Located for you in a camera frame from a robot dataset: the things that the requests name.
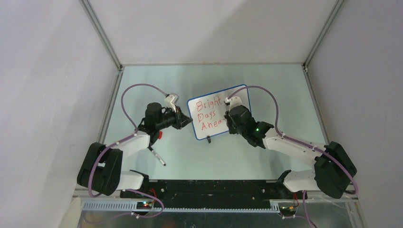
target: gray wall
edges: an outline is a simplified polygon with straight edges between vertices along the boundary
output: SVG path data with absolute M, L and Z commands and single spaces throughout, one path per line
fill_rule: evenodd
M 0 1 L 0 227 L 57 227 L 117 73 L 77 0 Z
M 331 140 L 358 169 L 368 225 L 401 227 L 403 1 L 346 1 L 309 76 Z
M 124 64 L 301 63 L 335 2 L 92 0 L 91 4 Z

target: marker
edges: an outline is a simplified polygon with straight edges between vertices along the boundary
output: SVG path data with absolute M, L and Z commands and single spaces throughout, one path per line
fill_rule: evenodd
M 151 153 L 154 154 L 154 156 L 155 156 L 158 160 L 160 160 L 160 162 L 161 162 L 161 164 L 162 164 L 163 166 L 166 166 L 166 163 L 163 161 L 163 159 L 157 154 L 157 152 L 156 152 L 151 146 L 149 146 L 148 149 L 151 151 Z

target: light blue table surface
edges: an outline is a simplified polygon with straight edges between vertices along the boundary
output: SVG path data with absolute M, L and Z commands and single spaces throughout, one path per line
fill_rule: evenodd
M 265 87 L 276 97 L 280 117 L 278 127 L 287 135 L 325 143 L 301 65 L 179 65 L 126 66 L 106 133 L 105 143 L 131 134 L 134 127 L 123 114 L 120 98 L 133 84 L 149 83 L 167 93 L 176 93 L 179 105 L 188 115 L 188 99 L 240 84 Z M 250 105 L 256 121 L 274 124 L 275 106 L 259 89 L 249 89 Z M 144 117 L 148 103 L 164 106 L 164 96 L 150 87 L 134 87 L 125 95 L 125 108 L 136 123 Z M 122 170 L 137 170 L 151 179 L 256 180 L 277 179 L 285 170 L 309 169 L 304 163 L 277 151 L 250 146 L 240 135 L 229 133 L 196 140 L 193 126 L 182 130 L 167 128 L 153 148 L 166 166 L 149 150 L 139 151 L 123 161 Z

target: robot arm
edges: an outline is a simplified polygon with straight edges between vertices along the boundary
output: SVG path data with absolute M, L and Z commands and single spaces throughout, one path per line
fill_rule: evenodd
M 242 105 L 239 97 L 226 99 L 229 105 L 225 113 L 230 134 L 240 134 L 254 147 L 276 150 L 288 156 L 297 158 L 310 167 L 306 171 L 285 171 L 279 180 L 291 191 L 321 190 L 330 197 L 339 199 L 350 183 L 346 174 L 331 160 L 317 149 L 321 149 L 339 161 L 351 174 L 355 176 L 357 170 L 343 147 L 335 142 L 329 145 L 314 143 L 296 138 L 285 137 L 275 127 L 266 122 L 256 122 L 248 108 Z
M 147 105 L 145 117 L 134 137 L 123 143 L 116 143 L 116 146 L 109 149 L 100 160 L 93 176 L 93 190 L 109 196 L 116 190 L 136 190 L 141 187 L 146 175 L 137 171 L 121 171 L 122 160 L 140 150 L 151 148 L 158 140 L 162 129 L 170 126 L 182 129 L 192 122 L 192 119 L 175 105 L 178 98 L 176 94 L 169 94 L 165 99 L 167 107 L 162 107 L 159 103 Z M 88 187 L 91 169 L 105 148 L 106 145 L 97 142 L 91 144 L 77 176 L 79 185 Z

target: small whiteboard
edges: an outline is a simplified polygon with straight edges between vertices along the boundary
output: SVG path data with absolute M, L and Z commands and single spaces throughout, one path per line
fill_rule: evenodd
M 246 85 L 237 85 L 188 100 L 189 114 L 193 119 L 194 135 L 197 140 L 228 131 L 227 121 L 224 118 L 226 111 L 224 99 L 242 87 Z M 236 96 L 242 100 L 242 105 L 250 110 L 248 89 L 237 92 Z

